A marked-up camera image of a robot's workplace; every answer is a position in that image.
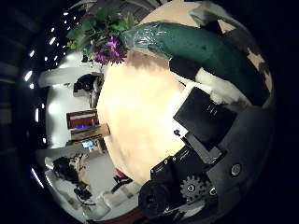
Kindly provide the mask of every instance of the desk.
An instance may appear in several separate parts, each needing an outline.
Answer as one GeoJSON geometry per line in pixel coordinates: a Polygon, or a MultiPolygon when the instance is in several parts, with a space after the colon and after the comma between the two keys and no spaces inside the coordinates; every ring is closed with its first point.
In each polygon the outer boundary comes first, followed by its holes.
{"type": "MultiPolygon", "coordinates": [[[[173,1],[140,23],[164,20],[196,26],[188,11],[197,6],[173,1]]],[[[111,132],[105,138],[107,150],[115,167],[139,184],[150,179],[151,167],[184,145],[173,134],[170,116],[170,105],[182,90],[166,60],[130,51],[125,63],[107,69],[97,106],[100,122],[111,132]]]]}

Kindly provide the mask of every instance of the white wall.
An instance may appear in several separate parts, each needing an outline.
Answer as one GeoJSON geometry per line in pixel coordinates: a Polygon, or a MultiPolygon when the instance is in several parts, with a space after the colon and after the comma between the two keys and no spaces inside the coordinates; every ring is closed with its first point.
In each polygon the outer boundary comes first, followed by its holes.
{"type": "Polygon", "coordinates": [[[71,139],[67,129],[66,113],[89,110],[87,96],[74,97],[73,86],[50,87],[46,105],[46,134],[50,148],[64,147],[71,139]]]}

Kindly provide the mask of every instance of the ceiling light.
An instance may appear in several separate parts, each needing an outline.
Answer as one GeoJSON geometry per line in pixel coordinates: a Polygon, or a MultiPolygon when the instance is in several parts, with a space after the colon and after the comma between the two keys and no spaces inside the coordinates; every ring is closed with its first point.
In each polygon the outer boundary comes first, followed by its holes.
{"type": "Polygon", "coordinates": [[[29,55],[30,55],[30,57],[33,57],[35,55],[35,51],[32,50],[29,55]]]}
{"type": "Polygon", "coordinates": [[[31,75],[32,75],[32,71],[27,72],[26,76],[24,77],[24,80],[28,81],[31,75]]]}
{"type": "Polygon", "coordinates": [[[36,109],[36,122],[38,122],[38,108],[36,109]]]}
{"type": "Polygon", "coordinates": [[[35,177],[37,183],[40,185],[40,187],[44,188],[43,184],[41,183],[41,181],[39,180],[36,171],[34,170],[34,168],[31,168],[31,173],[33,174],[33,176],[35,177]]]}
{"type": "Polygon", "coordinates": [[[54,43],[55,39],[56,39],[56,37],[53,37],[53,38],[50,40],[49,44],[52,45],[52,43],[54,43]]]}

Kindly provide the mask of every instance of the computer monitor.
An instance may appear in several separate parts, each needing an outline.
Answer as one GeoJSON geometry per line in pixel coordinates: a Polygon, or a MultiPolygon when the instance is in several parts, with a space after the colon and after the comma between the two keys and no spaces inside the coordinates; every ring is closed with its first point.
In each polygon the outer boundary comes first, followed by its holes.
{"type": "Polygon", "coordinates": [[[93,141],[83,142],[82,143],[84,148],[89,148],[93,146],[93,141]]]}

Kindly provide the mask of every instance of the gear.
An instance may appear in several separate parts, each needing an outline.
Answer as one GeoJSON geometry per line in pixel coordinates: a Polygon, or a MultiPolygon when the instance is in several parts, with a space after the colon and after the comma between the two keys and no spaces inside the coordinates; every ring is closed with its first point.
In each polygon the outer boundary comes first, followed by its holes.
{"type": "Polygon", "coordinates": [[[187,176],[187,180],[183,180],[183,184],[180,185],[180,187],[182,197],[191,203],[201,196],[201,191],[205,186],[204,183],[200,182],[199,176],[195,178],[195,176],[192,175],[191,177],[187,176]]]}

